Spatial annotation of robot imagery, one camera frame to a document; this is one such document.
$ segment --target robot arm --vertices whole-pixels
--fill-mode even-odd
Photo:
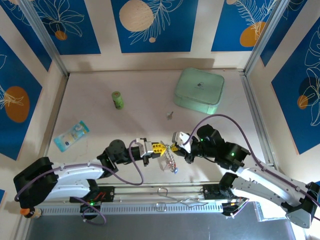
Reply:
[[[177,149],[175,153],[183,156],[189,164],[194,162],[195,157],[214,158],[215,163],[221,168],[233,171],[235,174],[227,172],[222,177],[219,182],[219,194],[226,197],[252,199],[254,196],[267,199],[282,207],[286,217],[294,224],[302,228],[310,227],[317,205],[302,192],[317,201],[320,186],[314,182],[305,184],[294,180],[261,161],[258,162],[259,165],[255,164],[255,167],[245,168],[243,161],[250,155],[249,151],[238,144],[225,142],[219,132],[208,124],[200,127],[197,135],[200,140],[193,136],[186,144],[189,135],[176,132],[172,139]],[[293,188],[281,179],[296,187]],[[213,197],[210,189],[204,189],[203,193],[205,197]]]
[[[135,161],[142,160],[144,166],[149,164],[150,158],[157,158],[161,154],[154,150],[152,143],[145,138],[135,140],[138,146],[131,148]],[[18,197],[22,209],[34,207],[45,200],[78,197],[85,201],[94,199],[99,193],[99,187],[95,180],[107,178],[112,175],[107,167],[114,173],[118,172],[117,164],[129,164],[132,160],[129,156],[129,149],[121,140],[114,140],[95,159],[76,163],[72,167],[64,168],[62,163],[52,163],[48,157],[42,157],[28,166],[25,170],[14,177],[14,185],[17,193],[37,176],[53,170],[32,183]]]
[[[184,157],[189,164],[194,162],[195,157],[214,158],[214,162],[221,168],[235,173],[227,172],[222,177],[218,191],[211,191],[209,186],[204,185],[203,194],[206,200],[217,199],[215,195],[226,199],[234,196],[252,199],[253,196],[258,196],[281,206],[286,217],[294,224],[302,228],[310,227],[317,205],[301,191],[317,201],[320,192],[317,184],[305,184],[291,179],[261,161],[253,168],[245,168],[243,161],[250,152],[238,144],[225,142],[220,133],[208,124],[200,127],[197,135],[199,140],[193,136],[186,144],[189,135],[175,132],[171,150]],[[137,138],[135,142],[138,146],[131,148],[132,156],[135,161],[142,160],[144,166],[149,164],[150,158],[161,155],[159,148],[157,149],[161,143],[152,143],[145,138]],[[22,191],[18,201],[23,209],[34,207],[45,200],[70,196],[89,202],[101,193],[95,180],[112,175],[110,171],[102,169],[102,166],[116,173],[116,164],[131,162],[129,149],[121,140],[112,141],[97,158],[68,168],[63,164],[50,162],[48,157],[42,157],[13,179],[17,193],[28,186]],[[296,187],[293,188],[280,178]]]

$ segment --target green cylindrical container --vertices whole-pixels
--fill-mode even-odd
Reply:
[[[124,101],[119,91],[112,93],[112,100],[116,109],[122,109],[124,107]]]

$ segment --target cable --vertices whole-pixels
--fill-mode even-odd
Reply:
[[[134,156],[132,155],[132,152],[131,152],[131,148],[132,148],[132,145],[136,143],[136,140],[133,140],[132,142],[130,142],[129,144],[129,148],[128,148],[128,151],[129,151],[129,156],[130,156],[130,159],[132,161],[132,163],[134,164],[136,170],[138,171],[140,177],[141,177],[141,182],[140,183],[134,183],[134,182],[130,182],[130,181],[127,181],[127,180],[124,180],[123,178],[119,177],[115,172],[113,172],[110,168],[106,167],[106,166],[102,166],[102,165],[99,165],[99,164],[95,164],[95,163],[81,163],[81,164],[72,164],[72,165],[65,165],[63,167],[56,167],[56,168],[53,168],[51,170],[48,170],[38,176],[36,176],[34,179],[32,179],[30,182],[28,182],[25,186],[23,186],[20,191],[15,195],[14,197],[14,200],[16,202],[19,202],[19,196],[27,189],[29,188],[35,181],[37,181],[38,179],[48,175],[48,174],[51,174],[53,172],[56,172],[56,171],[62,171],[62,170],[65,170],[65,169],[71,169],[71,168],[78,168],[78,167],[96,167],[96,168],[102,168],[102,169],[105,169],[107,170],[108,172],[110,172],[112,175],[114,175],[117,179],[119,179],[120,181],[124,182],[125,184],[130,184],[130,185],[134,185],[134,186],[140,186],[144,183],[144,176],[140,170],[140,168],[138,167],[135,159],[134,159]],[[91,209],[93,209],[94,211],[96,211],[99,215],[103,216],[102,213],[96,209],[94,206],[91,206],[89,203],[87,203],[86,201],[82,200],[81,198],[79,197],[74,197],[76,198],[77,200],[79,200],[80,202],[88,205]]]
[[[210,160],[209,158],[207,158],[207,157],[205,157],[205,156],[204,156],[203,158],[204,158],[205,160],[207,160],[207,161],[211,162],[211,163],[214,163],[214,164],[216,163],[215,161]]]
[[[83,221],[88,223],[88,224],[91,224],[91,225],[97,225],[97,226],[102,226],[102,225],[105,225],[107,223],[107,219],[106,217],[102,214],[102,212],[100,212],[96,207],[94,206],[91,206],[88,202],[86,202],[85,200],[81,199],[80,197],[74,197],[75,199],[77,199],[78,201],[82,202],[83,204],[87,205],[89,208],[91,208],[92,210],[94,210],[97,214],[99,214],[102,219],[103,219],[103,223],[96,223],[96,222],[93,222],[93,221],[89,221],[88,219],[85,219],[85,213],[88,212],[89,208],[87,208],[86,210],[83,211],[82,213],[82,218],[83,218]]]
[[[249,203],[249,199],[247,199],[247,200],[244,202],[244,204],[242,204],[242,205],[238,208],[238,210],[233,214],[233,217],[235,217],[238,213],[240,213],[240,212],[245,208],[245,206],[246,206],[248,203]]]
[[[255,155],[250,143],[249,143],[249,140],[244,132],[244,130],[241,128],[241,126],[231,117],[227,116],[227,115],[224,115],[224,114],[212,114],[210,116],[207,116],[205,117],[204,119],[202,119],[196,126],[195,128],[192,130],[188,140],[183,144],[184,146],[189,143],[189,141],[191,140],[192,136],[195,134],[195,131],[198,129],[198,127],[200,126],[200,124],[202,124],[204,121],[210,119],[210,118],[213,118],[213,117],[223,117],[223,118],[226,118],[226,119],[229,119],[231,122],[233,122],[237,127],[238,129],[240,130],[248,148],[249,148],[249,151],[251,152],[251,155],[255,161],[255,163],[261,168],[263,169],[265,172],[269,173],[270,175],[272,175],[273,177],[283,181],[284,183],[288,184],[290,187],[294,188],[296,191],[297,189],[299,189],[298,192],[302,193],[303,195],[305,195],[307,198],[309,198],[312,202],[314,202],[314,204],[316,204],[319,208],[320,208],[320,203],[315,200],[311,195],[309,195],[307,192],[303,191],[302,189],[300,189],[297,185],[294,185],[293,183],[291,183],[290,181],[284,179],[283,177],[281,176],[278,176],[277,174],[273,173],[272,171],[270,171],[269,169],[267,168],[264,168],[264,166],[261,164],[261,161],[258,160],[257,156]]]

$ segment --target mint green box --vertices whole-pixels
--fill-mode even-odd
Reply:
[[[222,98],[225,79],[223,76],[186,68],[182,71],[174,91],[174,103],[178,106],[214,114]]]

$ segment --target blue and white package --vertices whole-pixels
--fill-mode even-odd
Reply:
[[[70,128],[66,133],[57,136],[53,141],[60,149],[61,152],[67,150],[72,144],[74,144],[78,139],[89,132],[89,128],[85,125],[83,121],[80,121],[72,128]]]

